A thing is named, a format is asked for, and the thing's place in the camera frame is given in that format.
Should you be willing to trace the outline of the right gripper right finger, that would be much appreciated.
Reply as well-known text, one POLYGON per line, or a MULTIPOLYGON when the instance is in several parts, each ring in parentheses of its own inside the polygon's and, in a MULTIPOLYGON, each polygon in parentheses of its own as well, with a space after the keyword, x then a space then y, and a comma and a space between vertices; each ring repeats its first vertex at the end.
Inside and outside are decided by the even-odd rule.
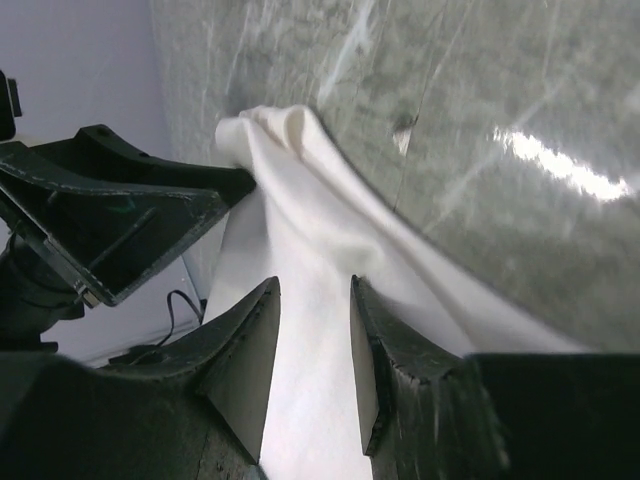
POLYGON ((350 328, 363 453, 377 479, 635 479, 633 354, 457 357, 353 278, 350 328))

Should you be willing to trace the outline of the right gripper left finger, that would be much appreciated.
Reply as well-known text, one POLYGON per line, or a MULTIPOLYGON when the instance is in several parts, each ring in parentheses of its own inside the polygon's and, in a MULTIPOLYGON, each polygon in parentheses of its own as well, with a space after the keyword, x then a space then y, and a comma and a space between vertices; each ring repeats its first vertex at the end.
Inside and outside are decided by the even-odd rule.
POLYGON ((130 365, 1 357, 5 479, 261 479, 280 284, 130 365))

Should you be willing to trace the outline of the white red-print t-shirt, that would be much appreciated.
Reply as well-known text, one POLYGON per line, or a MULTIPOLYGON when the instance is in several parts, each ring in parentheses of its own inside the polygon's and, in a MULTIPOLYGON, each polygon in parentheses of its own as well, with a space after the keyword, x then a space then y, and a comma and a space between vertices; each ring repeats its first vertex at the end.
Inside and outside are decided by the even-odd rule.
POLYGON ((268 277, 281 313, 260 463, 271 479, 368 479, 350 339, 350 284, 369 282, 402 321, 445 350, 581 352, 414 233, 347 164, 307 107, 221 120, 219 154, 250 171, 234 207, 206 314, 268 277))

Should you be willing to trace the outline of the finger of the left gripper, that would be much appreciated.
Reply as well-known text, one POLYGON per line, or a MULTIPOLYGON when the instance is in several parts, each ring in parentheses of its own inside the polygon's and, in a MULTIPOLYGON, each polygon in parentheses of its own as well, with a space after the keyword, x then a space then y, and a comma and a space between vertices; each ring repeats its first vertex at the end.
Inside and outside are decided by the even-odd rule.
POLYGON ((1 145, 1 172, 28 184, 87 195, 212 195, 232 207, 256 183, 242 168, 208 167, 151 156, 104 125, 80 129, 66 140, 1 145))
POLYGON ((87 195, 39 187, 1 172, 3 199, 45 234, 40 255, 90 306, 121 303, 230 209, 212 195, 87 195))

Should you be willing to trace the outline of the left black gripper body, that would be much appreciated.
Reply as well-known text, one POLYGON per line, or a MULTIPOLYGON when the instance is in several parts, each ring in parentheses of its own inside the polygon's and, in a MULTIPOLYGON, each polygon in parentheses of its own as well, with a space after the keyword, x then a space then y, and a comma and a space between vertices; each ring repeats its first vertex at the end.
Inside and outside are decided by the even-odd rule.
POLYGON ((55 352, 57 344, 41 335, 59 321, 83 318, 84 303, 37 250, 45 234, 6 199, 1 219, 10 229, 1 253, 1 349, 55 352))

